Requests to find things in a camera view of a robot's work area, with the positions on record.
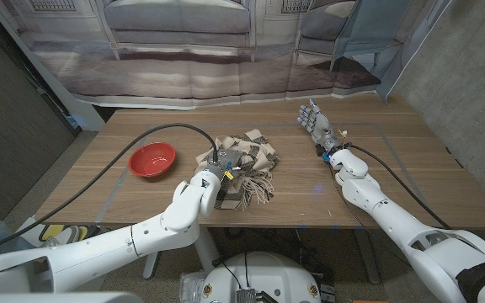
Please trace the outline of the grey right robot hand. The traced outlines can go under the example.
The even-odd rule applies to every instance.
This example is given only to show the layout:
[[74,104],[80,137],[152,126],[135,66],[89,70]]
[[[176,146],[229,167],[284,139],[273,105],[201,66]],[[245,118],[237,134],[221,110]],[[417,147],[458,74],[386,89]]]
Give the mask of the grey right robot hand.
[[300,107],[298,113],[297,121],[309,133],[319,157],[330,157],[341,148],[330,121],[312,98],[308,106]]

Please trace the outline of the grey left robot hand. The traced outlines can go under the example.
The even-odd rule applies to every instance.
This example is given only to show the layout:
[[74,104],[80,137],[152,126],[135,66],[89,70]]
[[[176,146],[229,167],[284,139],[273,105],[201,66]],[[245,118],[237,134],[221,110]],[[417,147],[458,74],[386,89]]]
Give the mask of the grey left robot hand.
[[220,180],[227,177],[230,180],[240,176],[240,161],[242,153],[236,150],[220,149],[213,151],[207,156],[204,170],[216,175]]

